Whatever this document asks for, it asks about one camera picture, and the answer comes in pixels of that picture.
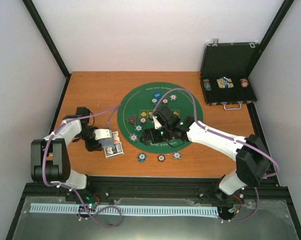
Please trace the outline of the blue round blind button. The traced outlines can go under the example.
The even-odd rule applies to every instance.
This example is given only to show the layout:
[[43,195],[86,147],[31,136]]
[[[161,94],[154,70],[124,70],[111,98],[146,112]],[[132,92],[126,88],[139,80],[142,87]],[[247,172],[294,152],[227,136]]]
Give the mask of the blue round blind button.
[[155,92],[154,94],[153,94],[153,97],[155,98],[155,99],[160,99],[161,97],[162,97],[162,94],[160,93],[160,92]]

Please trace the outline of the green blue chip stack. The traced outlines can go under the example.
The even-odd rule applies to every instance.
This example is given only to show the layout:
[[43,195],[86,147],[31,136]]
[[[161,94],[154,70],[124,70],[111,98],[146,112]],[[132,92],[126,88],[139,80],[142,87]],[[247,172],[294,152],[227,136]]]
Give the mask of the green blue chip stack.
[[140,163],[145,162],[147,159],[147,155],[145,153],[139,153],[137,156],[137,161]]

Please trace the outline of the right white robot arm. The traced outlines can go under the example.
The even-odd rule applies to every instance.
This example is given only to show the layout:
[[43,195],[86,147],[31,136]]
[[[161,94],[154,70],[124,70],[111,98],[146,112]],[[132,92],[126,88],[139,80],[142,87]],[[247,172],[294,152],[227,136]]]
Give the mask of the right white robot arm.
[[267,150],[254,134],[231,135],[205,125],[194,116],[179,118],[165,105],[154,111],[151,121],[153,127],[144,129],[139,139],[146,146],[182,140],[204,145],[235,161],[235,170],[223,176],[209,192],[221,203],[244,187],[258,187],[270,167]]

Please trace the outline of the grey card deck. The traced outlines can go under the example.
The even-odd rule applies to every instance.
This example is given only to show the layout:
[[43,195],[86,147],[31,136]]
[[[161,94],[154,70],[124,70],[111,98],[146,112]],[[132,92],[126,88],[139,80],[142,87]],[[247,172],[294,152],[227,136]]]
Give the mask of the grey card deck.
[[102,148],[113,148],[115,145],[115,140],[113,137],[110,138],[103,138],[99,140],[99,143],[101,144]]

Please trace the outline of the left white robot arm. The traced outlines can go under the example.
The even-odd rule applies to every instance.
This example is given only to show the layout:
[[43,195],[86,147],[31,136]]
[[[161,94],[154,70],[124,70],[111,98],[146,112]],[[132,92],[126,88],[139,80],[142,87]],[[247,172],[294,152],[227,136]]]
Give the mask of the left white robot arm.
[[42,139],[35,139],[30,146],[30,175],[34,182],[49,187],[65,186],[76,189],[77,196],[90,201],[95,189],[87,184],[87,176],[71,168],[67,146],[71,142],[84,141],[88,152],[101,151],[102,144],[96,137],[96,126],[90,125],[92,112],[78,107],[74,115],[63,118],[62,124]]

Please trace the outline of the green blue poker chip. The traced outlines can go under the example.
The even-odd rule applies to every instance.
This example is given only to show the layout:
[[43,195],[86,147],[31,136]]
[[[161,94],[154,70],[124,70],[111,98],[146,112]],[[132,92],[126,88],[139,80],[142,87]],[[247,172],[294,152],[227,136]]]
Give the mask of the green blue poker chip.
[[134,127],[134,130],[135,130],[136,132],[141,132],[141,131],[143,130],[143,126],[140,125],[140,124],[138,124],[138,125],[136,125],[136,126]]

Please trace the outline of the triangular red dealer button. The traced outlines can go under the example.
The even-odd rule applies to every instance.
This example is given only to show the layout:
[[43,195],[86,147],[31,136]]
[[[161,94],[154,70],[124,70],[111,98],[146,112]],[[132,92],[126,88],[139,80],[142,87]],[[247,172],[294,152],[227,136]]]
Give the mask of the triangular red dealer button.
[[136,115],[133,115],[133,116],[131,116],[131,117],[128,117],[127,119],[126,119],[126,122],[128,122],[128,123],[130,123],[130,124],[132,124],[132,125],[136,125],[136,122],[137,122],[137,116]]

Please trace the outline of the red brown chip stack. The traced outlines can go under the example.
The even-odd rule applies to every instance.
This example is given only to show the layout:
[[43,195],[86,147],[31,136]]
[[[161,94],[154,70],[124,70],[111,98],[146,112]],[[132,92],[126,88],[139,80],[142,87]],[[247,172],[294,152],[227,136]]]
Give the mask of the red brown chip stack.
[[166,160],[166,157],[165,157],[163,154],[159,154],[159,155],[157,156],[157,160],[158,160],[159,162],[163,162],[163,161]]

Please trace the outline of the purple white chip stack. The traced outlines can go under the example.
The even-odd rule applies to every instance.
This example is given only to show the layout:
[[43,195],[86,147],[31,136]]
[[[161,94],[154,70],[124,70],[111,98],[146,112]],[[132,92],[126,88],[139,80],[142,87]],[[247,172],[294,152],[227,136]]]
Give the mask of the purple white chip stack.
[[180,160],[182,155],[179,151],[175,151],[173,154],[172,154],[172,157],[175,159],[175,160]]

